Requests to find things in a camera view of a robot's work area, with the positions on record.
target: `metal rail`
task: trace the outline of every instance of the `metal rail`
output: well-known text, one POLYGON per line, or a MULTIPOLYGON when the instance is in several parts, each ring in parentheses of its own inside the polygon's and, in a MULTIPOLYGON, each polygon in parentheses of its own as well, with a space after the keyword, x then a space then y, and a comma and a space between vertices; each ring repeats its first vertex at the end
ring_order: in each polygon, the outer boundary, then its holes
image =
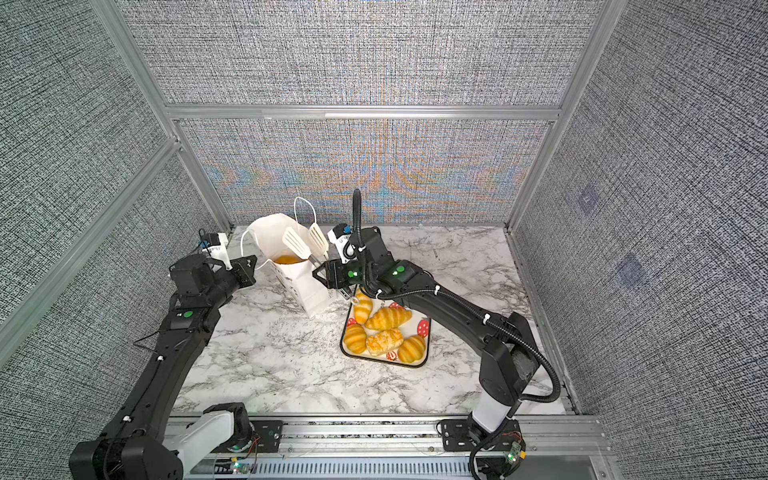
POLYGON ((182 118, 259 118, 273 120, 325 120, 333 118, 392 118, 449 120, 545 120, 561 115, 556 106, 512 105, 507 107, 471 105, 249 105, 249 104, 167 104, 165 112, 174 120, 182 118))
POLYGON ((40 323, 58 296, 74 280, 101 242, 107 239, 125 212, 131 208, 179 146, 175 138, 166 140, 61 256, 48 275, 24 298, 7 320, 0 324, 0 367, 11 358, 16 348, 40 323))
POLYGON ((581 100, 584 89, 587 87, 590 78, 592 78, 592 73, 598 64, 603 49, 608 43, 619 15, 624 10, 626 4, 627 0, 606 0, 603 5, 598 19, 595 21, 589 34, 587 44, 581 53, 574 74, 571 76, 571 82, 568 84, 568 88, 563 96, 562 115, 545 135, 545 139, 541 144, 541 150, 539 150, 531 165, 531 170, 520 187, 520 192, 517 198, 515 198, 515 204, 512 205, 512 211, 506 223, 510 231, 517 229, 520 220, 522 220, 525 214, 525 209, 531 203, 531 198, 533 198, 533 194, 541 178, 544 176, 544 172, 554 152, 557 150, 560 139, 568 127, 568 122, 571 120, 576 106, 581 100))
POLYGON ((144 60, 144 56, 141 54, 134 36, 128 29, 117 3, 114 0, 91 0, 91 5, 104 24, 104 28, 106 28, 115 47, 120 52, 120 56, 123 58, 128 70, 133 74, 134 80, 144 94, 147 103, 152 108, 157 121, 163 127, 165 134, 169 138, 178 139, 181 142, 182 149, 179 155, 181 163, 189 174, 192 183, 197 188, 197 192, 203 198, 203 202, 208 207, 220 231, 229 233, 232 227, 232 220, 227 214, 227 209, 219 198, 219 194, 216 192, 210 178, 206 175, 202 164, 184 137, 183 131, 178 128, 166 112, 165 96, 157 84, 149 64, 144 60))
MULTIPOLYGON (((166 437, 178 435, 198 415, 174 414, 166 437)), ((529 455, 613 455, 600 423, 591 415, 518 415, 529 455)), ((466 415, 255 415, 252 420, 282 420, 280 451, 269 457, 423 457, 467 456, 446 452, 436 428, 443 419, 466 415)), ((482 455, 503 455, 486 452, 482 455)))
POLYGON ((563 353, 558 346, 557 339, 554 337, 554 332, 552 331, 552 326, 549 324, 544 304, 541 302, 541 297, 536 290, 531 271, 528 269, 528 263, 520 253, 520 247, 515 240, 514 234, 505 230, 504 235, 507 238, 509 252, 512 254, 512 259, 515 261, 518 276, 523 282, 525 293, 528 295, 528 303, 531 306, 531 316, 533 317, 534 322, 536 322, 539 335, 541 335, 541 344, 544 346, 547 358, 554 367, 554 370, 558 373, 558 377, 565 389, 566 395, 561 396, 560 400, 565 404, 566 409, 570 406, 574 410, 574 413, 578 414, 583 412, 581 403, 579 402, 573 387, 571 375, 568 373, 568 368, 565 365, 563 353))

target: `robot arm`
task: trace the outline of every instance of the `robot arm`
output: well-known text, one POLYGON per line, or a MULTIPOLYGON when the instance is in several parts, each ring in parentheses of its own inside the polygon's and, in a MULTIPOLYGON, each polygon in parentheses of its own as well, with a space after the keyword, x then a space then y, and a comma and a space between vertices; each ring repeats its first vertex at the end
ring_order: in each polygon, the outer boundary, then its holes
POLYGON ((370 297, 395 300, 430 316, 467 342, 482 360, 480 402, 470 418, 470 436, 480 443, 517 411, 520 402, 553 402, 560 396, 557 374, 536 349, 528 322, 518 313, 509 317, 470 303, 435 282, 432 274, 408 260, 395 260, 377 227, 360 228, 361 198, 353 197, 353 227, 349 249, 353 259, 328 260, 313 275, 327 288, 347 290, 359 286, 370 297), (523 390, 539 366, 552 380, 547 396, 526 395, 523 390))
POLYGON ((220 444, 233 451, 250 446, 253 433, 242 403, 213 406, 184 435, 167 444, 163 438, 184 379, 219 321, 219 308, 236 290, 255 283, 256 261, 255 256, 238 258, 227 270, 222 260, 194 254, 170 267, 177 293, 150 349, 152 357, 98 439, 78 443, 71 453, 75 480, 181 480, 220 444), (216 266, 221 268, 214 272, 216 266))

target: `marble countertop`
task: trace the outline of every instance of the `marble countertop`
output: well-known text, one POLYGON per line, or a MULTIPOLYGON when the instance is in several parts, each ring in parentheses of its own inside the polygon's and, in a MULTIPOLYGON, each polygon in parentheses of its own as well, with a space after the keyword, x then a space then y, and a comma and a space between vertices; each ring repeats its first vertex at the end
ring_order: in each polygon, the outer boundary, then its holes
MULTIPOLYGON (((238 227, 230 256, 240 256, 238 227)), ((516 310, 530 320, 528 299, 500 227, 382 227, 395 258, 432 272, 446 288, 488 310, 516 310)), ((260 252, 252 238, 246 255, 260 252)), ((201 412, 222 402, 244 402, 248 412, 466 413, 480 395, 480 357, 432 322, 429 358, 418 369, 344 356, 339 338, 348 303, 339 300, 308 318, 268 268, 257 284, 235 293, 221 309, 208 347, 189 372, 174 409, 201 412)), ((546 394, 539 368, 525 390, 546 394)), ((562 402, 523 402, 518 414, 565 414, 562 402)))

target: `croissant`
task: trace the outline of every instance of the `croissant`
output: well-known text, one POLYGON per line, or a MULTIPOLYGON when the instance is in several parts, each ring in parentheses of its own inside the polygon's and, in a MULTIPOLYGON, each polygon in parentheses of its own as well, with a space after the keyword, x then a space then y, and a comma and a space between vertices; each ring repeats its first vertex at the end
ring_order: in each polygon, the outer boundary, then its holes
POLYGON ((394 329, 411 319, 413 313, 402 308, 383 306, 366 322, 366 328, 371 330, 394 329))
POLYGON ((344 332, 344 345, 355 354, 366 351, 366 330, 359 323, 353 323, 346 327, 344 332))
POLYGON ((368 298, 363 292, 358 292, 355 295, 357 298, 357 305, 354 307, 355 320, 357 323, 365 323, 373 310, 373 300, 368 298))
POLYGON ((424 351, 427 350, 427 344, 424 338, 419 335, 408 337, 402 346, 397 351, 397 356, 401 362, 414 363, 416 360, 420 360, 424 356, 424 351))
POLYGON ((368 351, 373 356, 391 352, 402 345, 402 333, 398 329, 384 330, 368 337, 366 345, 368 346, 368 351))

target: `gray fabric wall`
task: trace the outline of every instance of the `gray fabric wall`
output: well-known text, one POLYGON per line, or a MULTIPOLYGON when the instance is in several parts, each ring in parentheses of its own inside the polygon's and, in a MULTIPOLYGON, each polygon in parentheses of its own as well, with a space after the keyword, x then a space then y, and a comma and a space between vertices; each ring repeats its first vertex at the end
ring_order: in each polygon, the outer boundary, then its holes
POLYGON ((165 134, 87 0, 0 5, 0 323, 165 134))
MULTIPOLYGON (((118 0, 171 104, 320 105, 559 105, 602 3, 118 0)), ((277 119, 184 129, 236 223, 290 211, 296 194, 327 209, 324 221, 346 220, 355 187, 371 221, 501 223, 546 131, 277 119)))
POLYGON ((215 225, 174 156, 0 369, 0 478, 68 478, 71 450, 98 436, 144 369, 148 353, 131 342, 167 311, 168 266, 215 225))
POLYGON ((601 0, 118 0, 171 103, 559 104, 601 0))
POLYGON ((768 4, 631 0, 515 232, 627 478, 768 478, 768 4))
POLYGON ((503 223, 547 131, 545 121, 185 120, 181 126, 235 224, 321 221, 503 223), (302 221, 311 210, 302 207, 302 221))
MULTIPOLYGON (((0 5, 0 322, 165 134, 90 4, 0 5)), ((0 368, 0 478, 69 477, 68 456, 144 367, 168 265, 215 229, 174 157, 0 368)))

